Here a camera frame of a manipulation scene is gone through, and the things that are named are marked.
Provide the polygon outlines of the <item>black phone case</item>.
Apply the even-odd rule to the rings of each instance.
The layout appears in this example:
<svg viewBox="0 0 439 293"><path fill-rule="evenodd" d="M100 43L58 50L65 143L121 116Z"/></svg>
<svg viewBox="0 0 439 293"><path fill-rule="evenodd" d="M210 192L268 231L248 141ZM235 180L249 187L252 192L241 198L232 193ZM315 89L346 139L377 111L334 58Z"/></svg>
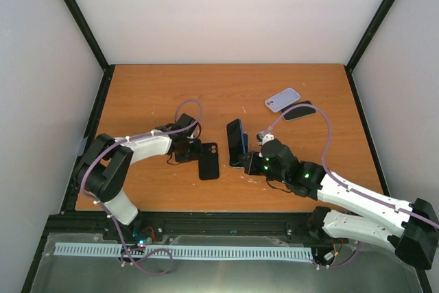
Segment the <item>black phone case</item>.
<svg viewBox="0 0 439 293"><path fill-rule="evenodd" d="M219 153L216 143L203 143L198 159L200 180L216 180L220 177Z"/></svg>

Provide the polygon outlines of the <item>dark blue phone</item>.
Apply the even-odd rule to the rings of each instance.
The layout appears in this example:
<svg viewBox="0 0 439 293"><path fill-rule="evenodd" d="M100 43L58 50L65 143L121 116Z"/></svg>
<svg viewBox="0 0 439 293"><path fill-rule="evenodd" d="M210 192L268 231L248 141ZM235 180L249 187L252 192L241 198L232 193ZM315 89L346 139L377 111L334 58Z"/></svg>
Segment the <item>dark blue phone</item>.
<svg viewBox="0 0 439 293"><path fill-rule="evenodd" d="M229 165L241 167L239 156L247 152L246 140L240 119L234 119L226 125Z"/></svg>

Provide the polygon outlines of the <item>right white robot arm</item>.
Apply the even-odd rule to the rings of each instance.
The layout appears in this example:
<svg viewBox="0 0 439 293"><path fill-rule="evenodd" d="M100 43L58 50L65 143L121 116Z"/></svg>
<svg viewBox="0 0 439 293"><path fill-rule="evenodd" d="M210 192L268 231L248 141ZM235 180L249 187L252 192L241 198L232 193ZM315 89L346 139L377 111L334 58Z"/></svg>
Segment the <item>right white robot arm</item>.
<svg viewBox="0 0 439 293"><path fill-rule="evenodd" d="M345 209L316 208L308 221L316 239L346 238L380 246L421 270L433 266L438 248L438 217L430 202L385 196L356 185L325 165L299 161L278 139L239 157L246 174L284 184L284 191Z"/></svg>

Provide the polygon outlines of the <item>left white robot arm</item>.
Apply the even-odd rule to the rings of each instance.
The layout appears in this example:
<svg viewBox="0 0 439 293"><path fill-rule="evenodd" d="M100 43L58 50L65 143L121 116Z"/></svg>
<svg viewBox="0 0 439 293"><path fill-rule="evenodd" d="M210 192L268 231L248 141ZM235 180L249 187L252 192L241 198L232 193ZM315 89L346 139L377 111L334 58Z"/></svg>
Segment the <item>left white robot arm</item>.
<svg viewBox="0 0 439 293"><path fill-rule="evenodd" d="M143 223L136 218L138 208L123 190L129 167L153 156L172 154L192 161L200 153L196 132L201 132L199 121L184 113L175 123L145 134L119 138L100 134L75 167L73 178L81 193L119 222L118 230L126 239L136 239L142 234Z"/></svg>

